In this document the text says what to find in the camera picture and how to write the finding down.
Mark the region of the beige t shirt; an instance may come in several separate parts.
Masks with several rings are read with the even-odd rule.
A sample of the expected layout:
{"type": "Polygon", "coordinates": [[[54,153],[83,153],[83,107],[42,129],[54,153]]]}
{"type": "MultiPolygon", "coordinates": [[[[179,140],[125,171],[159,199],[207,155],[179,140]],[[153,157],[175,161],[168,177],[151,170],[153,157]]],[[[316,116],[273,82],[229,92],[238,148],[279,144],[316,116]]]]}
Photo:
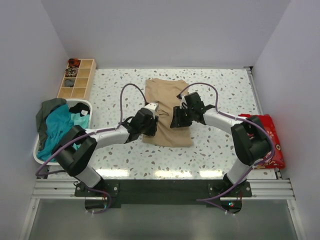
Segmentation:
{"type": "Polygon", "coordinates": [[[170,128],[174,107],[180,105],[177,95],[188,84],[184,80],[162,80],[158,78],[145,81],[145,97],[148,102],[157,103],[158,123],[155,136],[142,137],[142,141],[160,147],[191,147],[193,141],[189,127],[170,128]]]}

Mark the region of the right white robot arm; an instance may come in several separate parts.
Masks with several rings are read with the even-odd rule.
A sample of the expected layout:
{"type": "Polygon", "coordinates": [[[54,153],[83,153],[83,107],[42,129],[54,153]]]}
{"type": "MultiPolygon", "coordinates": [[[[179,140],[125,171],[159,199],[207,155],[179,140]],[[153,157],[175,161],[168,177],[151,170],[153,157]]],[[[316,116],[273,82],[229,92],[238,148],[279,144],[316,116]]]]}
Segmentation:
{"type": "Polygon", "coordinates": [[[262,125],[260,118],[253,115],[243,118],[219,111],[217,105],[205,105],[197,92],[178,94],[179,106],[173,108],[170,128],[184,128],[193,122],[215,127],[229,134],[233,140],[236,160],[223,177],[220,194],[199,199],[200,202],[218,199],[224,195],[233,197],[240,190],[248,174],[267,156],[272,157],[275,146],[262,125]]]}

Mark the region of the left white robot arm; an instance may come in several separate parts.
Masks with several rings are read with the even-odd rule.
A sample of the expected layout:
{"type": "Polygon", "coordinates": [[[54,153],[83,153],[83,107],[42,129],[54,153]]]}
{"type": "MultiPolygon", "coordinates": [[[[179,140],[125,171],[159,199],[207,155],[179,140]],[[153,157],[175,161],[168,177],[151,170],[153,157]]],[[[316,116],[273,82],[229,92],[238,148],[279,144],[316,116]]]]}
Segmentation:
{"type": "Polygon", "coordinates": [[[100,174],[89,165],[95,150],[115,144],[127,144],[140,135],[155,136],[159,106],[151,102],[115,128],[84,129],[73,126],[52,150],[52,157],[69,176],[86,186],[92,196],[107,190],[100,174]]]}

